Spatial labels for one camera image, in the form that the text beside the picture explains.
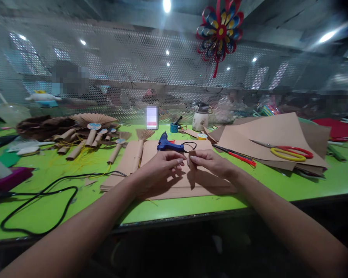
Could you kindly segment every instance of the red-handled scissors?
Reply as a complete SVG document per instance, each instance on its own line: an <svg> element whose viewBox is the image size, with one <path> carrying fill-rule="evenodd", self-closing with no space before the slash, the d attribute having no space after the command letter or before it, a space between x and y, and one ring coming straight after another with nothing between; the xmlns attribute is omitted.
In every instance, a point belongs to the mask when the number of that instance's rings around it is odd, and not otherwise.
<svg viewBox="0 0 348 278"><path fill-rule="evenodd" d="M290 160L290 161L295 161L295 162L304 162L307 159L313 158L313 153L311 153L310 151L307 151L305 149L301 149L298 147L290 147L290 146L273 146L271 144L267 144L267 143L262 143L262 142L258 142L258 141L254 141L251 140L250 141L257 143L261 146L267 147L271 149L271 152L275 155L278 156L280 158L286 159L286 160Z"/></svg>

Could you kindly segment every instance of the phone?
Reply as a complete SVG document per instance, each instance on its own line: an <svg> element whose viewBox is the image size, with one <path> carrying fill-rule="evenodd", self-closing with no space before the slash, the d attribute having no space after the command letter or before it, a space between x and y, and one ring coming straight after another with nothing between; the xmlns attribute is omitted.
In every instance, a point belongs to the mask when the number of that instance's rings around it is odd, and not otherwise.
<svg viewBox="0 0 348 278"><path fill-rule="evenodd" d="M159 129L159 109L157 106L146 107L146 129Z"/></svg>

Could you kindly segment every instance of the ceiling light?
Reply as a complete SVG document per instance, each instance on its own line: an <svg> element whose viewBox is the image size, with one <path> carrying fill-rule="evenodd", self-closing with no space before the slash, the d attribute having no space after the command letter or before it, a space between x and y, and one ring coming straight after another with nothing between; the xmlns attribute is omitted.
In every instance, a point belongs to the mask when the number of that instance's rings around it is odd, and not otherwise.
<svg viewBox="0 0 348 278"><path fill-rule="evenodd" d="M164 11L165 11L165 13L170 12L170 9L171 9L171 2L170 2L170 0L164 0L163 3L164 3Z"/></svg>
<svg viewBox="0 0 348 278"><path fill-rule="evenodd" d="M326 35L324 35L319 42L323 43L328 41L329 39L331 39L334 35L335 35L336 31L332 31L330 33L327 33Z"/></svg>

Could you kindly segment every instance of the metal mesh screen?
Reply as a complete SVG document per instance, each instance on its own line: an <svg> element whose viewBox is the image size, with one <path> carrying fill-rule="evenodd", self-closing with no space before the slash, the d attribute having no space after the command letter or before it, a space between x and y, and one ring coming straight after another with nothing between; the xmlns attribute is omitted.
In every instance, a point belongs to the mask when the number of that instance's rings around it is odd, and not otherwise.
<svg viewBox="0 0 348 278"><path fill-rule="evenodd" d="M198 46L193 34L139 26L0 17L0 90L34 115L99 112L127 123L143 123L147 105L159 107L161 123L180 115L189 123L198 101L213 107L210 122L231 122L307 93L300 108L324 98L340 105L330 107L338 115L348 110L348 60L244 41L212 78L215 63L204 62ZM24 100L34 90L63 101L37 108Z"/></svg>

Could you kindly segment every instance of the power cord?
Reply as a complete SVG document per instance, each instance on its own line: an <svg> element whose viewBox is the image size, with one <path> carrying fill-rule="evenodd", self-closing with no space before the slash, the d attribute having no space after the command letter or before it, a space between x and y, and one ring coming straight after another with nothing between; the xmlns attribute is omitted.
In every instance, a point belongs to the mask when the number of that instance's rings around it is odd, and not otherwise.
<svg viewBox="0 0 348 278"><path fill-rule="evenodd" d="M192 150L194 150L194 149L197 148L197 143L196 143L196 142L193 142L193 141L184 142L184 143L182 143L181 145L188 145L188 146L190 146L190 147L192 148Z"/></svg>
<svg viewBox="0 0 348 278"><path fill-rule="evenodd" d="M61 177L57 180L55 180L54 182L52 182L50 185L48 185L47 187L45 187L43 190L41 190L40 192L38 193L15 193L15 192L0 192L0 198L9 198L9 197L13 197L13 196L33 196L31 199L29 199L28 201L26 201L25 203L23 203L22 205L20 205L18 208L16 208L12 213L10 213L1 223L0 223L0 228L3 230L3 231L6 231L6 232L23 232L25 234L28 234L29 236L44 236L48 233L50 233L51 231L53 231L55 228L57 228L63 221L63 219L65 218L66 216L66 213L67 213L67 210L73 200L73 198L76 196L77 194L77 191L78 191L78 188L76 186L69 186L69 187L66 187L66 188L63 188L61 190L57 190L57 191L53 191L53 192L45 192L46 190L48 190L49 188L51 188L54 184L56 184L57 182L63 180L63 179L67 179L67 178L79 178L79 177L82 177L82 176L96 176L96 175L99 175L99 176L107 176L109 174L112 174L112 173L119 173L121 175L123 175L124 177L126 177L127 175L119 172L119 171L112 171L112 172L108 172L108 173L92 173L92 174L81 174L81 175L75 175L75 176L64 176L64 177ZM44 233L35 233L35 232L31 232L29 230L26 230L26 229L21 229L21 228L6 228L5 227L5 224L6 222L8 222L8 220L10 218L12 218L18 211L20 211L23 207L27 206L29 203L31 203L33 200L35 200L36 198L39 198L40 196L49 196L49 195L53 195L53 194L57 194L57 193L61 193L63 191L66 191L66 190L70 190L70 189L74 189L75 191L73 192L72 196L70 197L70 199L68 200L67 204L66 204L66 207L63 211L63 214L61 216L61 218L59 219L59 221L57 222L57 224L55 224L53 226L53 228L51 228L50 230L44 232Z"/></svg>

